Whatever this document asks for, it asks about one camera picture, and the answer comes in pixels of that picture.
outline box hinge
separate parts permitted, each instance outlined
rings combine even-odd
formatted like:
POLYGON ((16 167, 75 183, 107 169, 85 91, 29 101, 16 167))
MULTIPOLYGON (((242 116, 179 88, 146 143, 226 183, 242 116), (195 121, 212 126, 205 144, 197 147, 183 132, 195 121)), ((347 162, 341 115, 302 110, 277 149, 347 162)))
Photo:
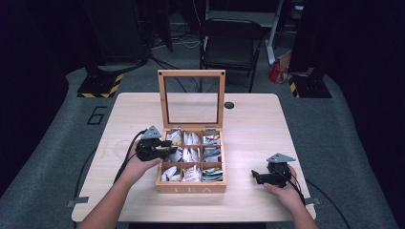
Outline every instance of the box hinge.
POLYGON ((205 127, 205 130, 206 131, 216 131, 215 127, 213 127, 213 126, 207 126, 207 127, 205 127))
POLYGON ((181 131, 181 127, 180 126, 172 126, 172 128, 170 128, 171 131, 181 131))

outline chair leg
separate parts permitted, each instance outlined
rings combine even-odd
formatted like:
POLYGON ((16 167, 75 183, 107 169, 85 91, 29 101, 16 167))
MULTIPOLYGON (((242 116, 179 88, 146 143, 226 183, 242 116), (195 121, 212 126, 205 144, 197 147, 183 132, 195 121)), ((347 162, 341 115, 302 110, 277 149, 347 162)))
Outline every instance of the chair leg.
POLYGON ((284 26, 280 28, 280 31, 279 31, 278 34, 277 34, 277 38, 276 38, 276 40, 274 41, 274 45, 273 45, 273 46, 274 46, 274 50, 276 50, 277 47, 278 47, 278 44, 279 44, 279 42, 280 42, 280 37, 281 37, 281 35, 282 35, 282 33, 283 33, 283 28, 284 28, 284 26))
POLYGON ((251 70, 247 71, 246 77, 250 76, 250 72, 251 72, 251 70))
POLYGON ((256 74, 256 67, 253 69, 252 76, 251 76, 252 78, 250 79, 250 85, 249 85, 249 91, 248 91, 249 93, 252 93, 255 74, 256 74))
POLYGON ((199 93, 202 93, 203 92, 203 79, 201 78, 201 77, 199 77, 199 79, 200 79, 200 82, 199 82, 199 93))

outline yellow and black warning tape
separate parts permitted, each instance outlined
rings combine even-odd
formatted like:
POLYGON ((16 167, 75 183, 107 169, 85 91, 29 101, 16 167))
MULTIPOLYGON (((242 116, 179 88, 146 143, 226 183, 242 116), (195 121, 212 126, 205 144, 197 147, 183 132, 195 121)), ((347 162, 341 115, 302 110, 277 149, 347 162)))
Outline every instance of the yellow and black warning tape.
POLYGON ((116 94, 117 90, 118 90, 118 86, 119 83, 121 82, 123 77, 123 74, 120 74, 119 76, 117 76, 116 81, 114 82, 114 86, 111 89, 110 92, 106 93, 106 94, 86 94, 86 93, 77 93, 77 97, 87 97, 87 98, 98 98, 98 97, 113 97, 114 94, 116 94))
MULTIPOLYGON (((297 74, 297 75, 303 76, 303 77, 308 77, 307 74, 297 74)), ((300 95, 298 94, 298 91, 297 91, 297 87, 295 86, 294 80, 290 74, 288 75, 288 84, 289 84, 289 88, 291 89, 292 95, 294 97, 300 97, 300 95)))

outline open box lid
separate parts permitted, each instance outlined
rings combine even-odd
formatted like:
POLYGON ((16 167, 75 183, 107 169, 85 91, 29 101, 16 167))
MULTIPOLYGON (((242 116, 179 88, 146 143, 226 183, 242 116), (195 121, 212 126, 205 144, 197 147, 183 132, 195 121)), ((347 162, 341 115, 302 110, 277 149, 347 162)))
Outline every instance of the open box lid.
POLYGON ((165 129, 222 128, 225 70, 159 70, 165 129))

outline tea bag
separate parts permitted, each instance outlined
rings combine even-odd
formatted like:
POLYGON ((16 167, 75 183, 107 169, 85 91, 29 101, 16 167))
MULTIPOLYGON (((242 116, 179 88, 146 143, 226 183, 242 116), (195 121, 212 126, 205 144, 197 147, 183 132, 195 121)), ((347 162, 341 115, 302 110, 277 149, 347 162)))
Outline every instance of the tea bag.
POLYGON ((202 137, 203 145, 221 145, 220 135, 205 135, 202 137))
POLYGON ((218 162, 220 156, 220 148, 205 148, 202 159, 204 162, 218 162))
POLYGON ((182 147, 178 147, 176 153, 169 155, 169 159, 172 162, 178 162, 181 158, 182 158, 182 147))
POLYGON ((200 160, 201 160, 200 148, 197 148, 197 151, 191 148, 191 161, 200 162, 200 160))
POLYGON ((176 172, 177 172, 176 166, 172 166, 172 167, 168 168, 161 175, 161 181, 169 181, 170 177, 172 177, 176 172))
POLYGON ((194 165, 188 169, 182 169, 183 177, 182 181, 200 181, 200 168, 194 165))
POLYGON ((177 171, 173 176, 169 178, 169 181, 180 181, 181 175, 180 171, 177 171))
POLYGON ((223 179, 223 170, 221 168, 202 170, 202 180, 204 181, 222 181, 223 179))
POLYGON ((192 144, 193 144, 193 137, 187 132, 184 132, 184 145, 192 145, 192 144))
POLYGON ((201 144, 200 138, 195 133, 191 133, 191 138, 193 139, 193 143, 192 143, 193 145, 201 144))
POLYGON ((180 130, 177 130, 176 132, 174 132, 172 134, 168 134, 166 139, 171 140, 173 145, 182 145, 180 130))
POLYGON ((182 151, 182 161, 191 162, 191 154, 188 148, 184 148, 184 150, 182 151))

